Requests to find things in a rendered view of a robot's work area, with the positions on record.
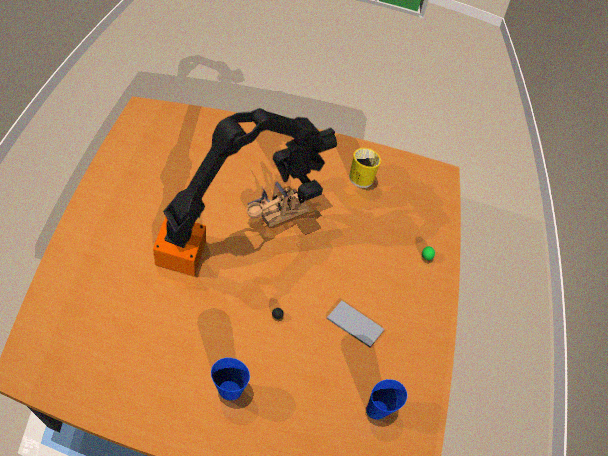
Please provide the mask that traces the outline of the dark blue cup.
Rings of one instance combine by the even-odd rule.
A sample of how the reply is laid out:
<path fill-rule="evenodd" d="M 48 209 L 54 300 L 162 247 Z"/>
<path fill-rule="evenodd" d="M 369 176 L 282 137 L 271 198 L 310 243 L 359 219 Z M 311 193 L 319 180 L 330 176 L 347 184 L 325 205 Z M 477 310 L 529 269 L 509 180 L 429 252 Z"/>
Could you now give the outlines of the dark blue cup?
<path fill-rule="evenodd" d="M 242 395 L 250 381 L 250 374 L 243 362 L 226 357 L 214 363 L 211 378 L 223 399 L 231 401 Z"/>
<path fill-rule="evenodd" d="M 405 404 L 407 389 L 400 381 L 385 379 L 374 386 L 366 412 L 374 420 L 384 418 Z"/>

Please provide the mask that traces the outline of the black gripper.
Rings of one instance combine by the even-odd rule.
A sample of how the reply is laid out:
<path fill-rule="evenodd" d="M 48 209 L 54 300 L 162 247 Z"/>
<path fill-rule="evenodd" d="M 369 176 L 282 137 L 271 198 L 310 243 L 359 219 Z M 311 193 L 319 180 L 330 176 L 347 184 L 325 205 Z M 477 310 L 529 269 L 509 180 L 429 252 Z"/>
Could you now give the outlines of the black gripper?
<path fill-rule="evenodd" d="M 304 203 L 305 200 L 307 201 L 322 195 L 323 187 L 317 180 L 310 180 L 307 176 L 311 173 L 311 170 L 308 171 L 309 164 L 313 163 L 311 158 L 305 163 L 296 162 L 291 158 L 290 150 L 286 148 L 276 152 L 273 155 L 273 160 L 275 161 L 274 164 L 284 182 L 288 181 L 289 175 L 292 176 L 293 179 L 299 178 L 302 182 L 298 187 L 297 192 L 300 204 Z"/>

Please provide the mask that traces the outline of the yellow cylindrical cup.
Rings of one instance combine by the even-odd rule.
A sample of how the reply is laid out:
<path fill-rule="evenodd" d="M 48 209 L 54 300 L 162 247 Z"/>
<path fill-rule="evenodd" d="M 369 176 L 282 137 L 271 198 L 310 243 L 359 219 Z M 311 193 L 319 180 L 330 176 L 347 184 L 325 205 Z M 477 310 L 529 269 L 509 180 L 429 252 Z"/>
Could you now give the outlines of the yellow cylindrical cup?
<path fill-rule="evenodd" d="M 349 173 L 351 183 L 360 188 L 370 187 L 380 167 L 380 161 L 381 158 L 373 150 L 358 148 Z"/>

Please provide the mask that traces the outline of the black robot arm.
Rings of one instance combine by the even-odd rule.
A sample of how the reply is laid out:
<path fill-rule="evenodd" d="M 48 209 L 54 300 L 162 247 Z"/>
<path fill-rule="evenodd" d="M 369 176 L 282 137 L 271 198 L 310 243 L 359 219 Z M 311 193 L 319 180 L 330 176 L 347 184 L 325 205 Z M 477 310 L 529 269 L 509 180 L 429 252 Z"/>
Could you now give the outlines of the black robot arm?
<path fill-rule="evenodd" d="M 240 122 L 254 122 L 254 129 L 245 133 Z M 262 108 L 236 113 L 218 122 L 212 134 L 212 147 L 195 173 L 189 186 L 177 193 L 163 210 L 167 218 L 167 236 L 164 240 L 184 248 L 192 236 L 195 221 L 205 208 L 202 197 L 225 160 L 254 142 L 258 135 L 270 130 L 293 137 L 285 146 L 291 158 L 299 163 L 313 160 L 308 171 L 320 172 L 325 161 L 320 152 L 337 146 L 332 128 L 319 131 L 307 117 L 287 118 Z"/>

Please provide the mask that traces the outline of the green ball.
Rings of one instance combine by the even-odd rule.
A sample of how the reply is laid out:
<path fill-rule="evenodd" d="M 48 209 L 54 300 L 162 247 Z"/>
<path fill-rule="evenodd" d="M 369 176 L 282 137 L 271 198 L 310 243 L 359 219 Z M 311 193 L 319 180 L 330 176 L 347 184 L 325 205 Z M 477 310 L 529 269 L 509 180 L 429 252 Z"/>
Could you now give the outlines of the green ball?
<path fill-rule="evenodd" d="M 428 246 L 422 250 L 422 257 L 424 259 L 432 260 L 434 256 L 435 256 L 435 251 L 434 251 L 433 247 Z"/>

